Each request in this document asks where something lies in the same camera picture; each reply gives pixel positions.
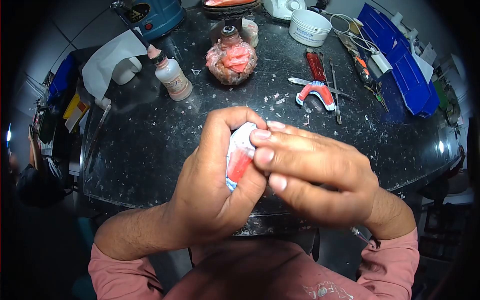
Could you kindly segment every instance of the pink shirt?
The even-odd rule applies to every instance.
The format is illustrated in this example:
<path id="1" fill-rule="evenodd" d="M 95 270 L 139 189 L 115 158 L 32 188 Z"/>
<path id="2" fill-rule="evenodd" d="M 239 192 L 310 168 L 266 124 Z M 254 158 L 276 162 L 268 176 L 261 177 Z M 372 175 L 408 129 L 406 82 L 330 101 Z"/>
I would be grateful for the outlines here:
<path id="1" fill-rule="evenodd" d="M 98 299 L 410 299 L 417 270 L 417 229 L 367 246 L 357 282 L 279 240 L 224 241 L 192 248 L 195 267 L 163 296 L 147 258 L 118 261 L 96 245 L 88 271 Z"/>

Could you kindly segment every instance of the plastic bottle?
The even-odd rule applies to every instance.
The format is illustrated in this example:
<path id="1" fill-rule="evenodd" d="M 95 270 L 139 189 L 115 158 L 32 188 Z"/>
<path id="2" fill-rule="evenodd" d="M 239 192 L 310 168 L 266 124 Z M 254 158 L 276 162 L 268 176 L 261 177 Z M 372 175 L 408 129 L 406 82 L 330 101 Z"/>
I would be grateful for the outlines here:
<path id="1" fill-rule="evenodd" d="M 156 65 L 155 76 L 167 88 L 168 94 L 175 101 L 181 101 L 192 93 L 192 83 L 185 77 L 179 63 L 165 57 L 162 50 L 150 45 L 148 57 Z"/>

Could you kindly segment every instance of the hand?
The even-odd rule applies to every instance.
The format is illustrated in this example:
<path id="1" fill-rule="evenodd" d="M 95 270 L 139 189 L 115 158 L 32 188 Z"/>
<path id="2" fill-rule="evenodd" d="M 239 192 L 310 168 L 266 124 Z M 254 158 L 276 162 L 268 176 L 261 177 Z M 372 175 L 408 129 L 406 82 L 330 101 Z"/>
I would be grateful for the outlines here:
<path id="1" fill-rule="evenodd" d="M 323 225 L 363 224 L 371 215 L 378 179 L 355 147 L 278 122 L 250 135 L 255 165 L 272 172 L 269 185 L 295 211 Z M 314 184 L 325 183 L 340 191 Z"/>
<path id="2" fill-rule="evenodd" d="M 32 131 L 30 130 L 30 126 L 28 126 L 28 140 L 29 140 L 30 142 L 35 141 L 35 139 L 33 138 Z"/>
<path id="3" fill-rule="evenodd" d="M 226 185 L 231 130 L 245 122 L 267 129 L 262 118 L 247 107 L 224 108 L 208 114 L 200 144 L 183 164 L 164 215 L 180 243 L 176 248 L 231 235 L 245 224 L 265 191 L 266 178 L 253 163 L 233 193 Z"/>

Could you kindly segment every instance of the black workbench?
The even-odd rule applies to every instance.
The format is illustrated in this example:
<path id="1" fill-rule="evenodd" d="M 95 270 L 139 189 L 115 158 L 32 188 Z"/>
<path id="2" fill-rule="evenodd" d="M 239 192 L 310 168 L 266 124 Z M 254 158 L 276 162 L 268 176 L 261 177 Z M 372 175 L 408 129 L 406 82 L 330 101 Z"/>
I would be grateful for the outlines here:
<path id="1" fill-rule="evenodd" d="M 290 84 L 287 78 L 312 79 L 305 61 L 306 47 L 290 37 L 287 24 L 261 13 L 254 20 L 259 26 L 258 64 L 254 74 L 243 84 L 233 86 L 232 91 L 205 67 L 205 55 L 212 46 L 209 29 L 215 22 L 207 20 L 197 8 L 187 11 L 179 28 L 153 42 L 169 57 L 175 57 L 192 82 L 193 92 L 186 100 L 175 102 L 168 97 L 155 77 L 155 66 L 146 56 L 139 57 L 143 69 L 130 82 L 123 86 L 110 83 L 106 97 L 112 100 L 112 110 L 88 168 L 84 158 L 103 113 L 98 107 L 89 114 L 82 146 L 80 188 L 91 204 L 105 207 L 103 210 L 112 214 L 169 201 L 183 161 L 199 143 L 206 115 L 231 106 L 246 105 L 266 120 L 278 120 L 354 145 L 371 159 L 380 185 L 387 190 L 426 178 L 451 164 L 457 146 L 445 138 L 441 112 L 429 119 L 413 117 L 392 75 L 384 75 L 384 97 L 390 109 L 387 113 L 363 87 L 351 57 L 333 33 L 319 48 L 327 58 L 327 77 L 331 80 L 327 61 L 332 56 L 338 88 L 357 101 L 340 100 L 342 125 L 337 124 L 335 112 L 323 107 L 317 111 L 308 101 L 303 107 L 297 105 L 295 95 L 302 87 Z M 194 75 L 191 69 L 201 72 Z M 277 105 L 281 98 L 286 101 Z M 440 141 L 443 152 L 439 150 Z M 238 234 L 298 230 L 309 225 L 289 214 L 283 202 L 267 192 Z"/>

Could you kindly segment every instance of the white cable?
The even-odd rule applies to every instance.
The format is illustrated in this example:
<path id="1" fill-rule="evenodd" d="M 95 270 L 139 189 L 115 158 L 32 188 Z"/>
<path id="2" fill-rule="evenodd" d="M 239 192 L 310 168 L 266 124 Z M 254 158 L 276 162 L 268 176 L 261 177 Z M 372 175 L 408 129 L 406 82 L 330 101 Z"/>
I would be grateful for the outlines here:
<path id="1" fill-rule="evenodd" d="M 361 32 L 361 30 L 360 30 L 360 27 L 358 26 L 357 22 L 355 22 L 352 18 L 350 18 L 350 17 L 347 16 L 346 14 L 342 14 L 342 13 L 333 13 L 333 14 L 332 14 L 332 13 L 327 13 L 327 14 L 331 14 L 331 15 L 332 15 L 332 16 L 330 17 L 330 23 L 332 23 L 332 19 L 333 19 L 334 17 L 337 17 L 337 18 L 340 18 L 340 19 L 344 20 L 344 21 L 347 22 L 347 24 L 348 24 L 348 29 L 347 29 L 346 31 L 338 30 L 338 29 L 336 29 L 336 28 L 333 26 L 333 24 L 332 24 L 333 30 L 335 30 L 336 32 L 338 32 L 338 33 L 340 33 L 340 34 L 345 34 L 345 35 L 347 35 L 347 36 L 352 40 L 352 42 L 353 42 L 355 45 L 357 45 L 358 47 L 360 47 L 360 48 L 362 48 L 362 49 L 364 49 L 364 50 L 370 51 L 370 52 L 373 53 L 373 54 L 376 54 L 376 53 L 380 52 L 380 49 L 378 48 L 378 46 L 377 46 L 376 44 L 374 44 L 374 43 L 368 41 L 367 39 L 365 39 L 365 37 L 363 36 L 363 34 L 362 34 L 362 32 Z M 351 29 L 351 24 L 350 24 L 350 23 L 355 24 L 355 26 L 357 27 L 358 31 L 360 32 L 361 37 L 356 36 L 356 35 L 354 35 L 354 34 L 348 34 L 349 31 L 350 31 L 350 29 Z M 361 40 L 362 42 L 364 42 L 364 43 L 367 45 L 367 47 L 371 47 L 371 48 L 366 48 L 366 47 L 364 47 L 363 45 L 357 43 L 357 42 L 354 40 L 354 38 Z"/>

